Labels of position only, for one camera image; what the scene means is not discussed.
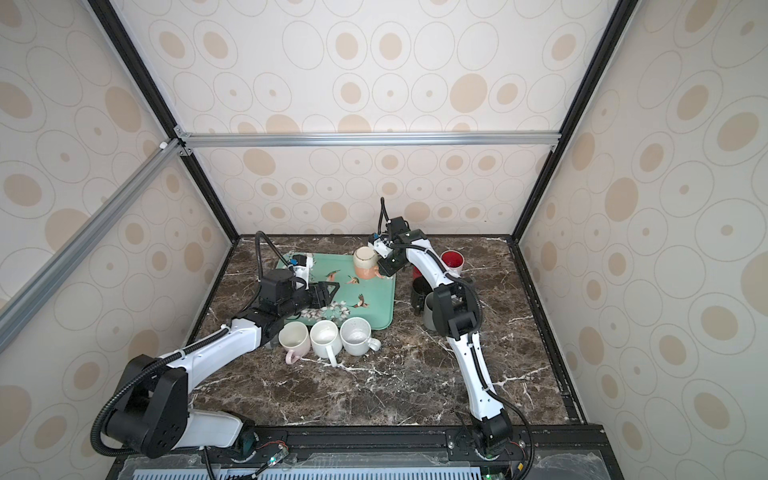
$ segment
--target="black frame edge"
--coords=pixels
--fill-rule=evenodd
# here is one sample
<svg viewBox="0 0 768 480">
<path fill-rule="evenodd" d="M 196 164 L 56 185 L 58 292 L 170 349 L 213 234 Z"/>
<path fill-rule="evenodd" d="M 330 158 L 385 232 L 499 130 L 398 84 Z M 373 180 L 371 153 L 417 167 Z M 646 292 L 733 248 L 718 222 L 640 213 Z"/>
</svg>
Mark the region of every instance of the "black frame edge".
<svg viewBox="0 0 768 480">
<path fill-rule="evenodd" d="M 237 238 L 230 246 L 230 251 L 227 252 L 227 257 L 224 258 L 224 262 L 221 264 L 221 268 L 219 269 L 219 273 L 216 275 L 214 284 L 210 287 L 210 292 L 208 292 L 208 297 L 205 299 L 203 308 L 200 309 L 200 314 L 197 315 L 197 319 L 195 320 L 194 326 L 192 327 L 192 330 L 190 331 L 190 335 L 187 338 L 187 342 L 184 345 L 190 345 L 191 343 L 193 343 L 197 338 L 197 334 L 200 333 L 200 327 L 203 325 L 203 320 L 205 320 L 205 317 L 208 314 L 208 309 L 210 308 L 211 303 L 214 301 L 216 292 L 219 290 L 221 279 L 224 278 L 224 274 L 227 271 L 227 267 L 230 265 L 230 260 L 232 260 L 232 256 L 235 254 L 235 249 L 239 244 L 240 244 L 240 238 Z"/>
<path fill-rule="evenodd" d="M 165 131 L 165 134 L 169 138 L 179 138 L 174 128 L 177 126 L 176 119 L 168 108 L 168 105 L 163 99 L 163 95 L 157 88 L 157 85 L 149 73 L 147 66 L 141 59 L 138 50 L 131 41 L 130 35 L 125 30 L 120 17 L 109 0 L 88 0 L 91 9 L 93 9 L 96 18 L 101 27 L 109 37 L 114 49 L 120 55 L 121 60 L 125 64 L 125 67 L 131 73 L 136 85 L 138 86 L 144 99 L 149 104 L 155 117 L 160 122 L 161 127 Z M 179 142 L 184 145 L 184 140 L 179 138 Z M 215 194 L 213 187 L 208 181 L 205 172 L 200 167 L 200 163 L 194 157 L 194 155 L 182 157 L 184 165 L 187 167 L 192 180 L 200 189 L 205 201 L 208 203 L 214 216 L 219 221 L 219 224 L 224 229 L 224 233 L 230 239 L 231 243 L 237 241 L 239 237 L 237 229 L 235 228 L 232 220 L 225 211 L 223 205 L 219 201 L 219 197 Z"/>
<path fill-rule="evenodd" d="M 427 455 L 447 453 L 451 462 L 462 462 L 481 468 L 484 473 L 508 472 L 508 460 L 498 458 L 484 461 L 474 456 L 464 456 L 461 441 L 455 444 L 455 451 L 449 447 L 452 436 L 461 435 L 462 425 L 301 425 L 262 426 L 256 431 L 261 442 L 281 440 L 288 444 L 300 462 L 314 454 L 328 453 L 369 453 L 393 454 L 399 452 L 423 452 Z M 612 480 L 624 480 L 616 455 L 601 425 L 532 425 L 531 432 L 537 452 L 551 450 L 553 453 L 569 451 L 598 451 Z M 258 468 L 263 461 L 276 452 L 275 447 L 258 450 L 258 454 L 244 463 L 234 463 L 227 451 L 213 447 L 209 451 L 210 462 L 222 468 Z M 184 449 L 183 453 L 195 451 Z M 112 465 L 107 479 L 115 480 L 123 468 L 125 459 L 119 457 Z"/>
<path fill-rule="evenodd" d="M 584 409 L 581 407 L 578 395 L 576 395 L 576 389 L 571 381 L 571 375 L 568 373 L 568 368 L 565 365 L 563 356 L 560 353 L 558 343 L 554 339 L 554 333 L 552 332 L 549 319 L 541 305 L 538 293 L 536 293 L 531 273 L 525 265 L 525 259 L 520 251 L 520 246 L 512 237 L 507 239 L 507 244 L 509 245 L 509 253 L 512 255 L 512 261 L 515 263 L 515 267 L 518 270 L 523 290 L 525 290 L 525 296 L 528 298 L 528 304 L 531 307 L 531 313 L 536 322 L 538 333 L 541 336 L 541 341 L 544 343 L 544 348 L 547 351 L 554 379 L 558 383 L 560 395 L 563 397 L 565 410 L 572 420 L 578 421 L 581 424 L 586 424 L 587 419 L 584 415 Z"/>
<path fill-rule="evenodd" d="M 576 132 L 576 128 L 578 127 L 579 122 L 584 115 L 584 111 L 587 109 L 587 105 L 605 72 L 608 62 L 611 61 L 611 56 L 621 39 L 621 35 L 624 33 L 624 29 L 627 27 L 627 23 L 634 13 L 637 3 L 638 0 L 619 0 L 616 4 L 611 20 L 608 21 L 608 25 L 605 27 L 598 48 L 595 50 L 592 61 L 587 67 L 587 73 L 584 75 L 584 79 L 581 81 L 581 85 L 579 85 L 576 96 L 571 103 L 571 107 L 565 115 L 563 126 L 560 128 L 560 141 L 558 142 L 558 146 L 547 156 L 547 160 L 544 162 L 541 173 L 536 179 L 533 190 L 525 202 L 522 214 L 515 225 L 515 229 L 512 231 L 512 238 L 515 239 L 515 241 L 519 241 L 523 237 L 525 229 L 528 228 L 528 224 L 531 222 L 531 219 L 536 212 L 538 203 L 544 196 L 544 192 L 547 190 L 547 186 L 554 175 L 554 171 L 560 164 L 560 159 L 562 158 L 565 149 L 571 143 L 571 138 Z"/>
</svg>

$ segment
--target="pink mug handle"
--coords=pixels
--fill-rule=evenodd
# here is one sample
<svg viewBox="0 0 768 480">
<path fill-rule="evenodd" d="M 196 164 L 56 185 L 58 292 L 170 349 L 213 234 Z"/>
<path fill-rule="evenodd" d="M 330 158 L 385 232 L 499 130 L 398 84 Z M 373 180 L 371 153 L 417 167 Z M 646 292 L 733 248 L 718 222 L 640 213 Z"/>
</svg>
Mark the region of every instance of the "pink mug handle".
<svg viewBox="0 0 768 480">
<path fill-rule="evenodd" d="M 298 356 L 294 350 L 288 350 L 288 353 L 286 353 L 286 363 L 288 365 L 293 365 L 298 362 L 300 358 L 301 356 Z"/>
</svg>

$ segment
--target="red wire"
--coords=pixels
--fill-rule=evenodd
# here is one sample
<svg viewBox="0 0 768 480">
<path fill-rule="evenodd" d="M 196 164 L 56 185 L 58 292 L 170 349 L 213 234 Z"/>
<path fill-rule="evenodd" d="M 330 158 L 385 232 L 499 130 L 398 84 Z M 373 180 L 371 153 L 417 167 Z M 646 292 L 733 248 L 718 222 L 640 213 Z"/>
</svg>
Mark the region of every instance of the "red wire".
<svg viewBox="0 0 768 480">
<path fill-rule="evenodd" d="M 275 440 L 275 441 L 273 441 L 273 442 L 267 442 L 267 443 L 265 443 L 264 445 L 262 445 L 262 446 L 260 446 L 260 447 L 256 447 L 256 450 L 259 450 L 259 449 L 263 449 L 263 448 L 264 448 L 264 447 L 266 447 L 267 445 L 272 445 L 272 444 L 274 444 L 274 443 L 280 443 L 280 444 L 281 444 L 283 447 L 285 447 L 285 448 L 286 448 L 286 450 L 288 449 L 288 445 L 286 445 L 286 443 L 285 443 L 284 441 L 282 441 L 282 440 Z"/>
</svg>

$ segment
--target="mug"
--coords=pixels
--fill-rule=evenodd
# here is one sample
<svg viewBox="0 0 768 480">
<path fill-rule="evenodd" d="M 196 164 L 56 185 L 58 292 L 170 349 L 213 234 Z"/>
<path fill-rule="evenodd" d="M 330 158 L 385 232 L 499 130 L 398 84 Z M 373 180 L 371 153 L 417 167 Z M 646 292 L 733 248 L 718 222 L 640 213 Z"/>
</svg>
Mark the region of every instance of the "mug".
<svg viewBox="0 0 768 480">
<path fill-rule="evenodd" d="M 411 284 L 411 306 L 413 314 L 419 315 L 424 308 L 424 299 L 432 292 L 432 287 L 423 275 L 419 275 Z"/>
<path fill-rule="evenodd" d="M 286 350 L 286 363 L 292 365 L 310 352 L 310 333 L 301 322 L 288 322 L 277 334 L 280 345 Z"/>
<path fill-rule="evenodd" d="M 371 247 L 360 247 L 355 250 L 353 262 L 355 275 L 361 280 L 371 280 L 379 275 L 379 255 Z"/>
<path fill-rule="evenodd" d="M 430 292 L 430 294 L 427 295 L 427 297 L 424 299 L 424 313 L 422 314 L 424 327 L 427 330 L 431 330 L 433 332 L 435 331 L 435 320 L 432 318 L 432 311 L 435 309 L 434 299 L 435 294 Z"/>
<path fill-rule="evenodd" d="M 354 356 L 364 355 L 368 349 L 376 351 L 382 347 L 380 341 L 371 337 L 371 324 L 359 316 L 347 319 L 341 325 L 341 342 L 344 350 Z"/>
<path fill-rule="evenodd" d="M 321 359 L 328 359 L 331 366 L 339 366 L 336 363 L 336 355 L 341 352 L 341 336 L 339 336 L 339 327 L 330 320 L 320 320 L 315 323 L 310 330 L 310 341 L 315 355 Z"/>
<path fill-rule="evenodd" d="M 464 268 L 464 256 L 456 250 L 446 250 L 440 256 L 440 260 L 448 267 L 448 273 L 453 276 L 461 276 Z"/>
</svg>

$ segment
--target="mug handle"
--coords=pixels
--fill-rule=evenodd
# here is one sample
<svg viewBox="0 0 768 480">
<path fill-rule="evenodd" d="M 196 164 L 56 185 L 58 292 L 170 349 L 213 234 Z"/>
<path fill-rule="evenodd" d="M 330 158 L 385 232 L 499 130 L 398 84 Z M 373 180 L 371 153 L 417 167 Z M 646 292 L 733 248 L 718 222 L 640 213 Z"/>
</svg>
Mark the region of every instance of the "mug handle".
<svg viewBox="0 0 768 480">
<path fill-rule="evenodd" d="M 377 339 L 370 338 L 368 339 L 368 346 L 371 347 L 371 350 L 376 352 L 382 347 L 382 343 Z"/>
<path fill-rule="evenodd" d="M 288 353 L 286 353 L 286 363 L 288 365 L 293 365 L 298 362 L 300 358 L 301 356 L 298 356 L 294 350 L 288 350 Z"/>
<path fill-rule="evenodd" d="M 326 353 L 328 354 L 328 360 L 331 362 L 331 366 L 339 366 L 339 364 L 336 363 L 336 356 L 333 355 L 331 345 L 326 345 Z"/>
</svg>

